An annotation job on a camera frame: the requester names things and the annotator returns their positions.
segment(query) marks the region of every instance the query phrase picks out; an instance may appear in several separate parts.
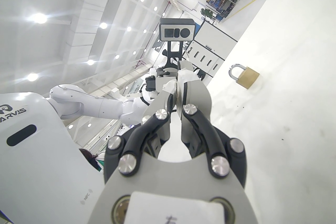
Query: padlock shackle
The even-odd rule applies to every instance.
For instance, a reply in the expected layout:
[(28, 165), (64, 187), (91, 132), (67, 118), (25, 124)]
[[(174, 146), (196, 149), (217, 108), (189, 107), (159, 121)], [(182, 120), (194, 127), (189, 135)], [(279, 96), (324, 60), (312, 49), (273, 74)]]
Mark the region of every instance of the padlock shackle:
[(231, 68), (230, 68), (230, 70), (229, 70), (229, 76), (230, 76), (232, 79), (234, 79), (235, 81), (238, 81), (238, 78), (232, 75), (232, 69), (233, 69), (233, 68), (236, 68), (236, 67), (242, 68), (243, 70), (246, 70), (246, 67), (243, 66), (243, 65), (241, 65), (241, 64), (234, 64), (234, 65), (231, 66)]

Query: dark hair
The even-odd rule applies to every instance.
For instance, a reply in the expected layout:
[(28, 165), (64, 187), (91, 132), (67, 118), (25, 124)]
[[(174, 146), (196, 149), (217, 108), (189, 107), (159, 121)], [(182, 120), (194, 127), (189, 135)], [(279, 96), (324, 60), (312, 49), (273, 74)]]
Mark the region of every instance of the dark hair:
[(81, 151), (81, 153), (84, 155), (84, 157), (86, 158), (86, 160), (94, 167), (96, 168), (98, 171), (102, 170), (99, 167), (98, 162), (96, 161), (96, 158), (98, 155), (93, 155), (90, 153), (90, 151), (86, 150), (86, 149), (79, 149)]

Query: black oval slot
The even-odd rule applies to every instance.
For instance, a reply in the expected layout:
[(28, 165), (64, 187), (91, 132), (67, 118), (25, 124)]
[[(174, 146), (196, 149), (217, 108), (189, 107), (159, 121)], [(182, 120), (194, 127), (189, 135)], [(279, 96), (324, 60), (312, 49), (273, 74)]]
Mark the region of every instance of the black oval slot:
[(28, 125), (27, 127), (8, 137), (7, 144), (12, 147), (18, 145), (20, 142), (24, 141), (26, 138), (35, 133), (36, 129), (37, 128), (35, 125)]

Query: camera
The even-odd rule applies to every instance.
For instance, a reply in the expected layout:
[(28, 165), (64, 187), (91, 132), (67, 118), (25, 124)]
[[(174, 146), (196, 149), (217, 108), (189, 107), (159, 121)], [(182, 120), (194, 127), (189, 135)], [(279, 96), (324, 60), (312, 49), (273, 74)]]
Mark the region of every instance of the camera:
[(159, 25), (162, 41), (192, 41), (195, 30), (193, 19), (162, 18)]

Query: label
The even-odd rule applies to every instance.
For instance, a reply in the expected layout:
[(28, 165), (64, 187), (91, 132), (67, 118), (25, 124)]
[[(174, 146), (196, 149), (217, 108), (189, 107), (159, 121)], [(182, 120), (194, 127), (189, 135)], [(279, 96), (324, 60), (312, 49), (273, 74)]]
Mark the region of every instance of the label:
[(221, 204), (133, 192), (124, 224), (224, 224)]

